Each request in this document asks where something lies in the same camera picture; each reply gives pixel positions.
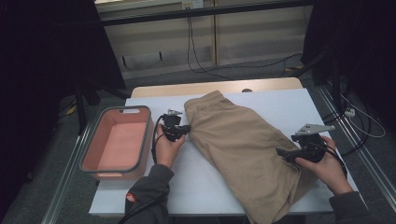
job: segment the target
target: dark background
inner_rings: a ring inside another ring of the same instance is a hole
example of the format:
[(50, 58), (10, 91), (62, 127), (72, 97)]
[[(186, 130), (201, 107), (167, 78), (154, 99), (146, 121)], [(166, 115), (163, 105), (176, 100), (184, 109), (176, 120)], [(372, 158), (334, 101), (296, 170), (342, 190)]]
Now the dark background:
[(50, 140), (60, 100), (77, 84), (89, 90), (86, 79), (125, 88), (105, 30), (74, 25), (99, 20), (92, 0), (0, 0), (0, 219)]

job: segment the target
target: wall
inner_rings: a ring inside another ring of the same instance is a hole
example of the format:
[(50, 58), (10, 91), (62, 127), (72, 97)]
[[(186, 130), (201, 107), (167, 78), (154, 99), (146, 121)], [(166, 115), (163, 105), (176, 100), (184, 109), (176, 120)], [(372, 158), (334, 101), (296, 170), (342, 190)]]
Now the wall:
[[(181, 10), (180, 0), (96, 1), (101, 18)], [(260, 3), (258, 0), (205, 0), (205, 7)], [(282, 58), (302, 52), (312, 7), (293, 7), (192, 18), (193, 40), (201, 66)], [(190, 69), (187, 19), (106, 27), (125, 78)], [(190, 45), (190, 60), (197, 67)], [(172, 57), (171, 63), (158, 56)], [(122, 57), (127, 66), (122, 64)]]

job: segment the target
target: pink plastic tub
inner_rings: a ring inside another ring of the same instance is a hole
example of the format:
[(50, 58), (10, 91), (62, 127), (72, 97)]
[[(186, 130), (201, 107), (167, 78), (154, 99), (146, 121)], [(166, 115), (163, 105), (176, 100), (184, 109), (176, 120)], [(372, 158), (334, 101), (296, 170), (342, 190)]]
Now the pink plastic tub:
[(96, 179), (137, 179), (146, 171), (153, 132), (147, 106), (110, 107), (102, 112), (80, 169)]

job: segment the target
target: power outlet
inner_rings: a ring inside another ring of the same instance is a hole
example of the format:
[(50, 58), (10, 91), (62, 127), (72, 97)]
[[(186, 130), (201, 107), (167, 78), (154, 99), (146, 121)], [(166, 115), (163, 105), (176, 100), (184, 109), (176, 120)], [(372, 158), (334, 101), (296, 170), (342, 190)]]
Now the power outlet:
[(187, 10), (187, 9), (192, 9), (192, 3), (191, 1), (182, 1), (181, 2), (181, 9)]
[(204, 0), (192, 0), (192, 8), (203, 8), (204, 7)]

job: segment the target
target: metal frame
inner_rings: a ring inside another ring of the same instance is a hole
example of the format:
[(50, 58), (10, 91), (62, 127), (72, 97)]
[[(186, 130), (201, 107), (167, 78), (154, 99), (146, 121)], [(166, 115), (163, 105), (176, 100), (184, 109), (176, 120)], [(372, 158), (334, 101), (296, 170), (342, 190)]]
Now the metal frame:
[(139, 23), (146, 21), (166, 21), (166, 20), (174, 20), (181, 18), (213, 16), (213, 15), (221, 15), (221, 14), (269, 10), (269, 9), (286, 8), (286, 7), (305, 7), (305, 6), (312, 6), (319, 1), (320, 0), (287, 0), (287, 1), (272, 1), (272, 2), (265, 2), (258, 4), (237, 5), (237, 6), (229, 6), (229, 7), (205, 7), (205, 8), (191, 9), (191, 10), (153, 13), (148, 15), (109, 18), (109, 19), (102, 19), (101, 21), (60, 23), (60, 24), (56, 24), (55, 26), (57, 28), (66, 28), (66, 27), (77, 28), (81, 26), (97, 27), (97, 26), (123, 25), (123, 24)]

